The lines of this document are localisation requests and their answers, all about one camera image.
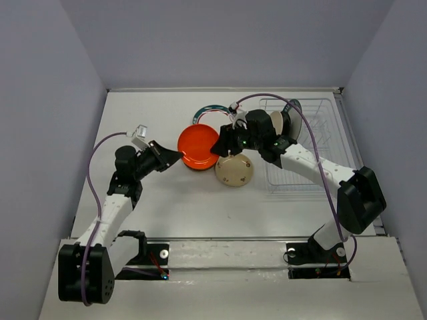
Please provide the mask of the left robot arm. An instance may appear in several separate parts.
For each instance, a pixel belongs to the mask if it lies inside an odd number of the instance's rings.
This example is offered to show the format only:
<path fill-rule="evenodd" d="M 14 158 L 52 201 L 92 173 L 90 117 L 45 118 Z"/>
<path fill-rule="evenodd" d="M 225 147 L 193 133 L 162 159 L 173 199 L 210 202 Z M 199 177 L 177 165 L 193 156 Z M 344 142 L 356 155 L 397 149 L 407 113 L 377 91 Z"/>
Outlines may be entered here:
<path fill-rule="evenodd" d="M 141 181 L 152 171 L 163 172 L 183 157 L 156 141 L 142 150 L 125 145 L 115 151 L 115 171 L 104 202 L 97 202 L 97 216 L 87 231 L 58 253 L 58 298 L 61 301 L 106 304 L 113 295 L 115 278 L 131 261 L 147 257 L 142 231 L 123 230 L 141 197 Z"/>

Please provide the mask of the orange plate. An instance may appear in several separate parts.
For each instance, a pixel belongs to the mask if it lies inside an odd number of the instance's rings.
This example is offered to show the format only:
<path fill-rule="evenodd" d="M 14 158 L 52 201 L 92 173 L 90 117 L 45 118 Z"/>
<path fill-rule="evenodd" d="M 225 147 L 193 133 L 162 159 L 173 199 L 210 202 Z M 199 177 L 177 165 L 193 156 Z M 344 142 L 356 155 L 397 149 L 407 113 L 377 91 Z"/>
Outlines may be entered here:
<path fill-rule="evenodd" d="M 218 137 L 218 132 L 209 125 L 198 123 L 185 128 L 177 140 L 177 149 L 183 153 L 183 163 L 192 167 L 215 165 L 219 156 L 211 153 L 210 149 Z"/>

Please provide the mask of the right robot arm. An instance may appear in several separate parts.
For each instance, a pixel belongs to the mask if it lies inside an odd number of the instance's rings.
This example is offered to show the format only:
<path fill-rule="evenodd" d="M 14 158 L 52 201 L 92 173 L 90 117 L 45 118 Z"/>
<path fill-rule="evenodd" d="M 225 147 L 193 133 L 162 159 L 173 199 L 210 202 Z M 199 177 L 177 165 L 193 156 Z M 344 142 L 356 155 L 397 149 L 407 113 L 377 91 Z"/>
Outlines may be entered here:
<path fill-rule="evenodd" d="M 308 256 L 323 261 L 338 243 L 363 233 L 385 210 L 386 200 L 372 169 L 344 167 L 321 157 L 318 149 L 308 150 L 298 143 L 303 121 L 298 112 L 256 109 L 238 113 L 231 124 L 221 126 L 211 152 L 226 157 L 256 150 L 265 162 L 323 187 L 333 218 L 307 245 Z"/>

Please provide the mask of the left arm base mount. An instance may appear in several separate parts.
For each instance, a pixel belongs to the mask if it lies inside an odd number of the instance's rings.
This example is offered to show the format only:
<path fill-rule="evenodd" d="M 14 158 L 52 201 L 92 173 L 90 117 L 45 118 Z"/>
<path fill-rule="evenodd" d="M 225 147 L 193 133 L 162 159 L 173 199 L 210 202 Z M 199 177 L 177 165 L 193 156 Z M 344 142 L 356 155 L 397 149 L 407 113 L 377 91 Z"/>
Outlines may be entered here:
<path fill-rule="evenodd" d="M 122 231 L 117 239 L 133 239 L 137 254 L 118 273 L 116 280 L 167 281 L 169 244 L 149 242 L 143 231 Z"/>

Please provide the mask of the dark blue rimmed white plate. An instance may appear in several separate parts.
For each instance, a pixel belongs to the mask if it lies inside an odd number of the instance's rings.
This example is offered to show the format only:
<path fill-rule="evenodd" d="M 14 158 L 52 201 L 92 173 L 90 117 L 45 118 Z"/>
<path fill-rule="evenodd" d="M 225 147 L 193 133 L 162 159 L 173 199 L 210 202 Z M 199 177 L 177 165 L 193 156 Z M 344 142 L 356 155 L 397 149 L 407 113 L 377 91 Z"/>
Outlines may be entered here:
<path fill-rule="evenodd" d="M 302 106 L 297 99 L 290 99 L 283 110 L 289 113 L 292 122 L 289 137 L 297 140 L 302 128 Z"/>

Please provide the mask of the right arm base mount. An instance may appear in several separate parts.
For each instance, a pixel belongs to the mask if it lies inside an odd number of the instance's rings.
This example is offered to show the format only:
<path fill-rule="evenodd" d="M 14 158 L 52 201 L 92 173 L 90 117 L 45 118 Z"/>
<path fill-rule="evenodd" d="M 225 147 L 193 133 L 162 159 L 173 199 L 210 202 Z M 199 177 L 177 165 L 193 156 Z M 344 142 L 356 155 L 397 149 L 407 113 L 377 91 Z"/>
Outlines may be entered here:
<path fill-rule="evenodd" d="M 319 253 L 312 253 L 306 242 L 286 243 L 282 259 L 288 266 L 288 277 L 291 280 L 350 279 L 343 243 Z"/>

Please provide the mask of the cream plate with black patch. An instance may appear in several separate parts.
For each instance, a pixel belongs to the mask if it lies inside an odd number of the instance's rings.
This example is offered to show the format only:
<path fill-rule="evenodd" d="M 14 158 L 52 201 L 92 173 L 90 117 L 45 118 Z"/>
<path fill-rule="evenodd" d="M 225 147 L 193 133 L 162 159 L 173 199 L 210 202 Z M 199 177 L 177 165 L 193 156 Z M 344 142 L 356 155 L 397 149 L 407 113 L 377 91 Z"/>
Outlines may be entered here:
<path fill-rule="evenodd" d="M 284 127 L 284 118 L 280 111 L 274 111 L 270 114 L 272 125 L 276 131 L 276 135 L 282 135 Z"/>

